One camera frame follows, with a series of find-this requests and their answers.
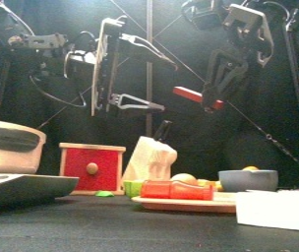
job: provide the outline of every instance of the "black cable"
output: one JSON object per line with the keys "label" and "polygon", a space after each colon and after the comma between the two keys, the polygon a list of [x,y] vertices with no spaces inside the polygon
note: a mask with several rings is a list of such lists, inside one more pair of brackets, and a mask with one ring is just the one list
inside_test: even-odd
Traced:
{"label": "black cable", "polygon": [[78,108],[85,108],[86,107],[86,101],[83,100],[83,97],[82,97],[82,93],[77,92],[78,94],[78,97],[81,99],[81,104],[74,104],[71,102],[67,102],[65,100],[62,100],[61,98],[57,98],[55,96],[53,96],[51,94],[49,94],[47,92],[45,92],[42,90],[42,88],[38,86],[36,82],[42,82],[42,80],[34,75],[35,71],[31,71],[30,74],[28,74],[28,78],[30,78],[30,82],[31,84],[34,85],[36,91],[45,96],[47,97],[49,99],[62,103],[62,104],[66,104],[66,105],[70,105],[70,106],[74,106],[74,107],[78,107]]}

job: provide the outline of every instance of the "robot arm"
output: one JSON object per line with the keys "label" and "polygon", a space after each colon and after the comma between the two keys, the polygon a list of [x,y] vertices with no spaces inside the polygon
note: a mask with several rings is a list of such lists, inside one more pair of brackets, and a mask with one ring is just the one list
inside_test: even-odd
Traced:
{"label": "robot arm", "polygon": [[27,49],[54,49],[66,42],[66,35],[34,35],[30,27],[0,2],[0,46]]}

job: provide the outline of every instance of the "wooden tray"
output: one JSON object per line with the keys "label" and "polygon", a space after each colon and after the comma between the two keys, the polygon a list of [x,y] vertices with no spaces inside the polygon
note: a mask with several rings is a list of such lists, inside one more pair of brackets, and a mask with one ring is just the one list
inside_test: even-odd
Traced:
{"label": "wooden tray", "polygon": [[131,201],[142,205],[149,210],[209,212],[209,213],[236,213],[236,193],[213,194],[213,201],[197,200],[170,200],[133,197]]}

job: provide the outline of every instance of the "red toy block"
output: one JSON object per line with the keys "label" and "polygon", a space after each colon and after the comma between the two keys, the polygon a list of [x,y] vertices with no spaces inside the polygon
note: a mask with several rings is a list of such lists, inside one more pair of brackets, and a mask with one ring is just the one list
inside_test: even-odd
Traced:
{"label": "red toy block", "polygon": [[125,147],[59,143],[59,176],[78,177],[71,195],[97,191],[122,194],[119,188],[121,154]]}

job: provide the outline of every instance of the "tan egg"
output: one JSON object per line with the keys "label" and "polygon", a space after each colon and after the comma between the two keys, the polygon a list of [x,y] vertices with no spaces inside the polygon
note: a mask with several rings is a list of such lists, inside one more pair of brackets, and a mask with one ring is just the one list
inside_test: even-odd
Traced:
{"label": "tan egg", "polygon": [[180,181],[188,185],[197,185],[196,179],[192,175],[186,173],[178,173],[172,178],[170,181]]}

